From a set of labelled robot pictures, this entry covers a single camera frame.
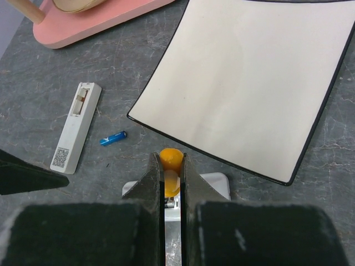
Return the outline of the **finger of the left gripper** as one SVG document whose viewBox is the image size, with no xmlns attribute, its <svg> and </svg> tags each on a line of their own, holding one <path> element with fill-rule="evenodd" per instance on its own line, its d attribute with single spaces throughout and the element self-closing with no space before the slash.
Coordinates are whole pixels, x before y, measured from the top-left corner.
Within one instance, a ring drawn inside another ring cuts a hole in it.
<svg viewBox="0 0 355 266">
<path fill-rule="evenodd" d="M 69 185 L 67 177 L 31 165 L 1 150 L 1 195 L 60 188 Z"/>
</svg>

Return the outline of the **orange handled screwdriver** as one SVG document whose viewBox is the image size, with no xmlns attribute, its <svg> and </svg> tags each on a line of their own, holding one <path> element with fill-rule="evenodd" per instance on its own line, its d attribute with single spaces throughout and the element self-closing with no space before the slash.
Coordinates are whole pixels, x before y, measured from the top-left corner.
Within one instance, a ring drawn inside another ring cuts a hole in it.
<svg viewBox="0 0 355 266">
<path fill-rule="evenodd" d="M 184 155 L 178 149 L 166 148 L 159 157 L 164 170 L 165 208 L 174 208 L 174 197 L 180 192 L 180 170 Z"/>
</svg>

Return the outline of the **blue battery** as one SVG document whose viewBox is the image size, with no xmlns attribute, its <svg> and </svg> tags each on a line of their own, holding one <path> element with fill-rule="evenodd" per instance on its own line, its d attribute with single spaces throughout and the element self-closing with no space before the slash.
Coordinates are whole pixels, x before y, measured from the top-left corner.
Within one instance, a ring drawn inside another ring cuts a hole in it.
<svg viewBox="0 0 355 266">
<path fill-rule="evenodd" d="M 106 138 L 103 138 L 100 140 L 100 145 L 102 146 L 108 146 L 108 145 L 111 145 L 115 142 L 118 142 L 118 141 L 121 141 L 125 138 L 127 138 L 128 134 L 126 131 L 121 131 L 117 134 L 114 134 L 114 135 L 110 135 Z"/>
</svg>

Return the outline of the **wide white remote control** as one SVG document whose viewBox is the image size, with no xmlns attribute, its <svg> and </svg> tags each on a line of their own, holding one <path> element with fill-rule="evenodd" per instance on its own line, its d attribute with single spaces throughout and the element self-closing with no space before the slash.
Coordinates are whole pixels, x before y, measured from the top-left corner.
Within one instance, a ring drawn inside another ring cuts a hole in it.
<svg viewBox="0 0 355 266">
<path fill-rule="evenodd" d="M 156 212 L 158 219 L 165 219 L 165 222 L 179 222 L 181 220 L 180 194 L 168 197 L 163 204 L 160 204 L 160 172 L 154 177 L 152 172 L 146 173 L 137 181 L 127 182 L 122 189 L 122 199 L 138 200 L 150 212 Z M 204 173 L 201 177 L 221 196 L 230 200 L 230 186 L 226 175 L 221 172 Z"/>
</svg>

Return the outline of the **slim white remote control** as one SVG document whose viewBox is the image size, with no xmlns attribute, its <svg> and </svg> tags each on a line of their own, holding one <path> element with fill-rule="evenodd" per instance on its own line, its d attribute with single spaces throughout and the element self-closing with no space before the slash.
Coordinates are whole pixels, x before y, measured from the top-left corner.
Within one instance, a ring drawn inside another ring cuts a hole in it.
<svg viewBox="0 0 355 266">
<path fill-rule="evenodd" d="M 75 173 L 101 92 L 102 88 L 96 83 L 79 83 L 50 164 L 51 170 Z"/>
</svg>

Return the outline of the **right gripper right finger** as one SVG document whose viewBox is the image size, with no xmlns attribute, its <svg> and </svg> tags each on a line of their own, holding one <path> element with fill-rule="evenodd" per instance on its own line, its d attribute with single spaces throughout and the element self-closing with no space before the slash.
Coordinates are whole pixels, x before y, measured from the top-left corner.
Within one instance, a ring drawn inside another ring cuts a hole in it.
<svg viewBox="0 0 355 266">
<path fill-rule="evenodd" d="M 319 207 L 230 201 L 181 165 L 183 265 L 347 265 L 336 229 Z"/>
</svg>

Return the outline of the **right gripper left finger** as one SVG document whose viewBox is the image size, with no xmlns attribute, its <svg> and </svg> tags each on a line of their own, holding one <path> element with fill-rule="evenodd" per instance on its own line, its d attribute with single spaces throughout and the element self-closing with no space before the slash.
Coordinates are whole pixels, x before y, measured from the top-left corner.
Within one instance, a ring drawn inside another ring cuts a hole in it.
<svg viewBox="0 0 355 266">
<path fill-rule="evenodd" d="M 2 265 L 160 265 L 161 162 L 117 203 L 27 205 L 1 229 Z"/>
</svg>

